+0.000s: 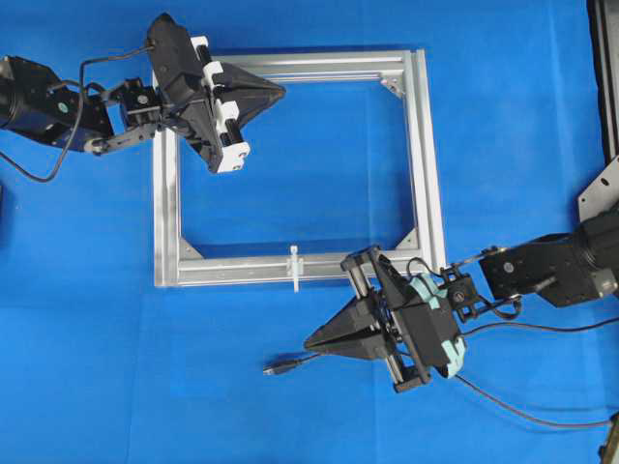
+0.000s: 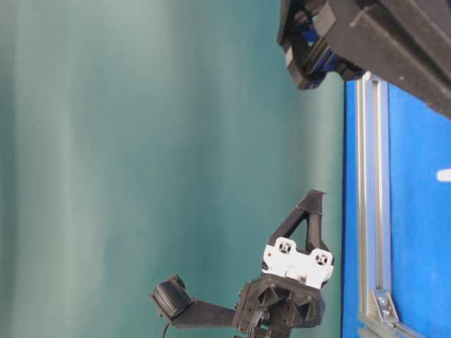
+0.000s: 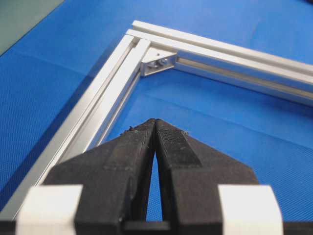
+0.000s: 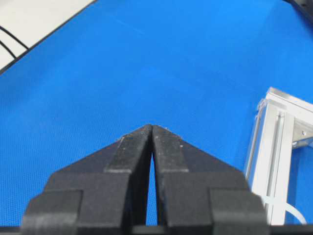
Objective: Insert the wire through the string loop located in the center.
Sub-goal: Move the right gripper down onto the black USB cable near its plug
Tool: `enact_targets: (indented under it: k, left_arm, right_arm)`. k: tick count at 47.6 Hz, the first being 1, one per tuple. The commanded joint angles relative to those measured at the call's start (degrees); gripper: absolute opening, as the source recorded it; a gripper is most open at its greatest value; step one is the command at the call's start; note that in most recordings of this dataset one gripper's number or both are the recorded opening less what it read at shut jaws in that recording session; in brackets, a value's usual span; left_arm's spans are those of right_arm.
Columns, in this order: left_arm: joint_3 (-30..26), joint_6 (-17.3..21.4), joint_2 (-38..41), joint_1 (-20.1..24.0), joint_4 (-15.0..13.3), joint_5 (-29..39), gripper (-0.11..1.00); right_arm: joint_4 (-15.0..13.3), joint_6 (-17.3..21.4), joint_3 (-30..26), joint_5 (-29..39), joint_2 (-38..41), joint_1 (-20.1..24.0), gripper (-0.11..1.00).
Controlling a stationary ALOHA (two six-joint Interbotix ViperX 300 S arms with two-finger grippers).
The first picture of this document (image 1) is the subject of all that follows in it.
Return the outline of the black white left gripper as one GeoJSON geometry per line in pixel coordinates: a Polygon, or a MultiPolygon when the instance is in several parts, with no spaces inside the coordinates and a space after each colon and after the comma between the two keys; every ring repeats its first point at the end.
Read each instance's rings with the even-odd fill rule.
{"type": "Polygon", "coordinates": [[[251,152],[240,129],[285,97],[285,88],[227,62],[213,60],[205,36],[191,38],[202,67],[197,97],[182,113],[186,140],[215,174],[241,170],[251,152]]]}

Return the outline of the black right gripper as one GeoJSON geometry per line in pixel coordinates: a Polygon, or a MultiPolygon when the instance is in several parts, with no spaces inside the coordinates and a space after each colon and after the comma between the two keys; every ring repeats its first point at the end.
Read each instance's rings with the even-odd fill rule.
{"type": "Polygon", "coordinates": [[[340,267],[355,297],[305,340],[305,349],[322,355],[382,360],[394,390],[405,392],[428,384],[431,374],[428,372],[429,381],[424,383],[386,310],[375,270],[380,253],[384,254],[379,246],[370,246],[343,259],[340,267]]]}

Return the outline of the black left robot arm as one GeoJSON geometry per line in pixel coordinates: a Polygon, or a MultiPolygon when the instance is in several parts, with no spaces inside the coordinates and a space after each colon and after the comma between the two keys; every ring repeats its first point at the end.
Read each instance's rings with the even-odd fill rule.
{"type": "Polygon", "coordinates": [[[1,128],[57,148],[101,156],[171,130],[216,174],[243,168],[251,152],[242,128],[279,102],[285,90],[210,55],[204,37],[192,40],[203,75],[199,89],[175,105],[141,79],[106,89],[60,79],[52,69],[17,56],[1,60],[1,128]]]}

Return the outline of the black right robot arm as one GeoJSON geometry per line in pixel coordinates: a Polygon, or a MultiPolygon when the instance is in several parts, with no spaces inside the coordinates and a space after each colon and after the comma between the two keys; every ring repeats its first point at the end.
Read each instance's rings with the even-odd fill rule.
{"type": "Polygon", "coordinates": [[[304,343],[306,350],[387,363],[397,392],[427,384],[430,372],[455,376],[466,345],[459,324],[492,311],[517,318],[520,299],[537,294],[555,307],[618,289],[618,215],[605,212],[572,233],[550,234],[477,256],[494,300],[483,298],[458,264],[438,274],[402,275],[379,246],[341,262],[354,298],[304,343]]]}

